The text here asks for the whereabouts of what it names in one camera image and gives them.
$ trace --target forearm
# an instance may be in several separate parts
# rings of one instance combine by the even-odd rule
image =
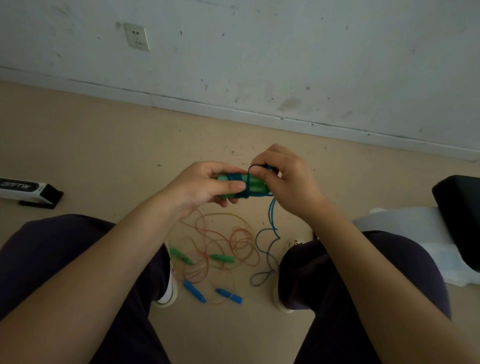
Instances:
[[[477,363],[473,346],[328,201],[305,217],[329,252],[383,363]]]
[[[141,203],[0,322],[0,362],[89,362],[177,218],[162,193]]]

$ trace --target electrical outlet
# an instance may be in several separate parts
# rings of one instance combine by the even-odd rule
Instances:
[[[141,25],[123,23],[130,47],[150,50],[147,40],[147,30]]]

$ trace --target left hand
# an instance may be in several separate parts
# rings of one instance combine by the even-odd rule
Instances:
[[[245,190],[245,182],[219,181],[213,176],[228,173],[246,173],[242,168],[221,162],[195,162],[184,169],[161,193],[171,195],[181,209],[180,218],[189,216],[195,209],[206,202],[215,202],[227,207],[226,199],[221,194],[236,194]],[[238,199],[229,198],[236,204]]]

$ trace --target hand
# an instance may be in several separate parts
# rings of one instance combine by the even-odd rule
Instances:
[[[236,194],[246,188],[245,182],[242,181],[219,181],[211,178],[227,173],[246,173],[246,171],[227,163],[195,162],[184,169],[161,193],[172,197],[180,208],[180,218],[189,216],[205,202],[215,202],[222,207],[227,207],[227,200],[219,195]],[[228,200],[233,204],[238,202],[236,198]]]
[[[282,173],[278,177],[271,170],[260,166],[250,168],[250,174],[267,184],[286,211],[304,220],[326,200],[305,161],[284,146],[273,144],[255,157],[252,164],[268,164]]]

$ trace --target baseboard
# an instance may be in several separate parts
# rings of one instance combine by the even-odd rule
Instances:
[[[130,102],[189,114],[208,116],[246,124],[260,125],[268,128],[288,130],[292,132],[324,136],[352,142],[404,149],[420,153],[435,154],[443,157],[480,160],[480,151],[455,146],[425,142],[398,136],[371,133],[363,130],[341,128],[337,126],[312,123],[295,119],[281,118],[274,115],[230,109],[221,106],[207,105],[200,102],[182,100],[174,97],[154,95],[146,92],[115,88],[89,82],[64,79],[44,74],[30,73],[0,67],[0,80],[20,84],[33,85],[76,94],[102,97],[111,100]]]

